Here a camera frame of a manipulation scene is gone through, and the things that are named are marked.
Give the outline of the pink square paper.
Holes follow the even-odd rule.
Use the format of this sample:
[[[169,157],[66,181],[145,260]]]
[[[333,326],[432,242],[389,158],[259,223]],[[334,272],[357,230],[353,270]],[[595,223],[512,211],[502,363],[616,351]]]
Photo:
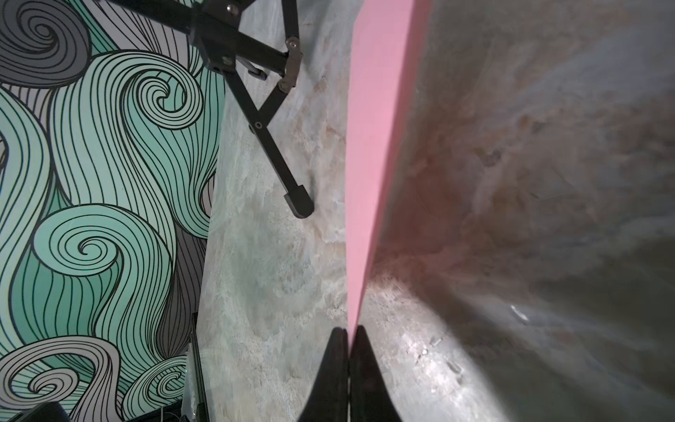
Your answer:
[[[356,336],[430,1],[365,1],[354,23],[346,133],[347,333]]]

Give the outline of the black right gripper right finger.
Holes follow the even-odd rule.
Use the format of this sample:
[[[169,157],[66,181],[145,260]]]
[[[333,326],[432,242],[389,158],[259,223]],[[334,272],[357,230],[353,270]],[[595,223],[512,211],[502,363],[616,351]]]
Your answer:
[[[401,422],[367,331],[359,325],[349,358],[351,422]]]

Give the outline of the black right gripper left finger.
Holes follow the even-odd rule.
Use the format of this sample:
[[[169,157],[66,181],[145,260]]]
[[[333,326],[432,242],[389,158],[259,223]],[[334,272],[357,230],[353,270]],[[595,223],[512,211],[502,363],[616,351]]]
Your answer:
[[[343,328],[334,328],[324,350],[316,380],[299,422],[346,422],[348,416],[348,337]]]

